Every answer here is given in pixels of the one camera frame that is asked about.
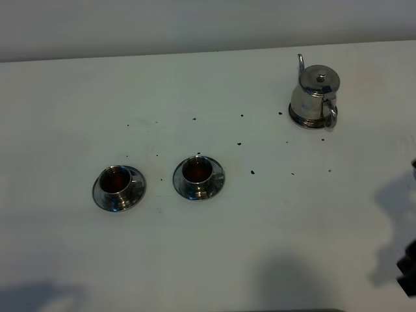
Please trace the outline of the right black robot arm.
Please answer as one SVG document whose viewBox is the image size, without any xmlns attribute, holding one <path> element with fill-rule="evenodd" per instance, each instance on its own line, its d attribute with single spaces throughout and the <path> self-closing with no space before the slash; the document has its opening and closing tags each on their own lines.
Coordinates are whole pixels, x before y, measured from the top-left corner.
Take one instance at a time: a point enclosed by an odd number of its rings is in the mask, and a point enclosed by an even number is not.
<svg viewBox="0 0 416 312">
<path fill-rule="evenodd" d="M 415 250 L 416 241 L 411 242 L 403 257 L 396 263 L 398 269 L 401 271 L 401 275 L 396 279 L 402 290 L 408 297 L 415 297 L 416 295 L 416 277 L 415 277 Z"/>
</svg>

